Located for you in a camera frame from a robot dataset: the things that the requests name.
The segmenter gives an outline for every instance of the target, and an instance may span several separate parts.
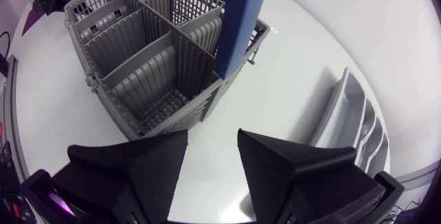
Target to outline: black cable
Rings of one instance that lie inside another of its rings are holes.
[[[6,56],[5,56],[5,59],[7,59],[7,58],[8,58],[8,53],[9,53],[9,47],[11,46],[11,36],[9,35],[9,32],[8,32],[8,31],[5,31],[5,32],[3,32],[3,34],[0,34],[0,38],[1,38],[3,35],[5,35],[5,34],[8,35],[8,49],[6,50]]]
[[[414,202],[414,201],[411,201],[407,206],[406,206],[406,208],[404,209],[405,211],[407,210],[407,208],[410,206],[410,204],[415,204],[415,205],[417,205],[418,207],[420,206],[420,204],[419,203],[416,203],[416,202]]]

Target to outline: mesh bottom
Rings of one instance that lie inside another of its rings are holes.
[[[178,90],[168,92],[153,108],[142,116],[141,123],[148,131],[154,129],[189,101]]]

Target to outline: grid pattern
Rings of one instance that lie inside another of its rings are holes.
[[[182,93],[178,90],[172,90],[142,116],[141,123],[150,131],[188,102]]]
[[[207,103],[208,100],[202,102],[198,107],[194,108],[190,113],[186,114],[179,121],[177,121],[176,124],[174,124],[171,128],[164,131],[163,134],[168,132],[184,130],[190,128],[193,124],[199,122],[202,117],[203,110],[205,109]]]
[[[221,5],[219,0],[172,0],[172,22],[180,25]]]
[[[106,3],[107,0],[74,0],[68,8],[72,18],[71,21],[77,23]]]

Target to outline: white wall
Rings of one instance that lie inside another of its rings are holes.
[[[441,156],[441,27],[431,0],[294,0],[359,66],[382,109],[391,174]]]
[[[28,0],[0,0],[0,34],[8,31],[12,36],[19,22],[19,18]],[[0,39],[0,52],[5,55],[8,39]]]

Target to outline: cable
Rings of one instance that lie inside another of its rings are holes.
[[[396,207],[396,208],[398,208],[399,210],[401,210],[401,212],[402,212],[403,214],[407,214],[406,211],[404,211],[401,207],[398,207],[397,205],[394,205],[394,207]]]
[[[11,36],[9,35],[8,31],[3,32],[2,34],[0,34],[0,38],[7,34],[8,35],[8,49],[6,50],[6,56],[5,56],[5,60],[8,58],[8,53],[9,53],[9,47],[11,46]]]
[[[405,211],[407,210],[407,208],[410,206],[410,204],[415,204],[415,205],[417,205],[418,207],[420,207],[420,204],[419,203],[416,203],[416,202],[414,202],[414,201],[411,201],[407,206],[406,206],[406,208],[404,209]]]

